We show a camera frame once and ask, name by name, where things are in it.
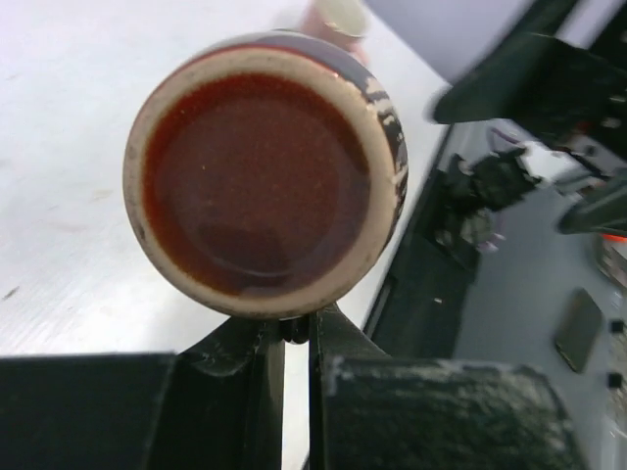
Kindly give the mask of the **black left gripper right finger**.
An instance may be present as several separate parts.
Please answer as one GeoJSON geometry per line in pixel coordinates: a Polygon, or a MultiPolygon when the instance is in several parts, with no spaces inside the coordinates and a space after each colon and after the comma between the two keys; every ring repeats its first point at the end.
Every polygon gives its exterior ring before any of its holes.
{"type": "Polygon", "coordinates": [[[548,378],[520,365],[395,358],[336,305],[309,318],[312,469],[579,469],[548,378]]]}

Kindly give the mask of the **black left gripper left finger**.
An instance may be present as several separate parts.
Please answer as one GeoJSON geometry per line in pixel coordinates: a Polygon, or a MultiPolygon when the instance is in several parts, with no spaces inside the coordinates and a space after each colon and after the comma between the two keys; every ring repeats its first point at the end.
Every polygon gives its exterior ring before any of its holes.
{"type": "Polygon", "coordinates": [[[185,352],[5,357],[5,469],[277,469],[284,344],[232,318],[185,352]]]}

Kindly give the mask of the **brown small mug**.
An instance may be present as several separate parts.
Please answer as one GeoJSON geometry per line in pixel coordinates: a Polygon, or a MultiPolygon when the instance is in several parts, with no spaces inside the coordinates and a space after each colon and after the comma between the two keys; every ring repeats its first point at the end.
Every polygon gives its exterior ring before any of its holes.
{"type": "Polygon", "coordinates": [[[372,269],[408,172],[375,76],[335,45],[271,30],[209,47],[152,92],[127,138],[123,200],[181,293],[231,316],[290,318],[372,269]]]}

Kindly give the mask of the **pink mug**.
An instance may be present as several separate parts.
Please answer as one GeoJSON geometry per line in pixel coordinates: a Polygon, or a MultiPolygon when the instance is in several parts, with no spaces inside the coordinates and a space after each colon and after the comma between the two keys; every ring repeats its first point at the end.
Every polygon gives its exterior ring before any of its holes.
{"type": "Polygon", "coordinates": [[[298,27],[305,35],[343,49],[364,66],[368,58],[362,40],[367,29],[365,5],[359,0],[310,1],[298,27]]]}

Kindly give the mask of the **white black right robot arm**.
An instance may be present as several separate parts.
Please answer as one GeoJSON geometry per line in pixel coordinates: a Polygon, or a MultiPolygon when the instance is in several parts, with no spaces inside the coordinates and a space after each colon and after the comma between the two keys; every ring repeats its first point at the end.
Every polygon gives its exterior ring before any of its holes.
{"type": "Polygon", "coordinates": [[[626,158],[626,8],[620,6],[592,45],[556,37],[576,4],[536,1],[502,42],[433,105],[438,123],[508,119],[546,147],[575,153],[584,137],[626,158]]]}

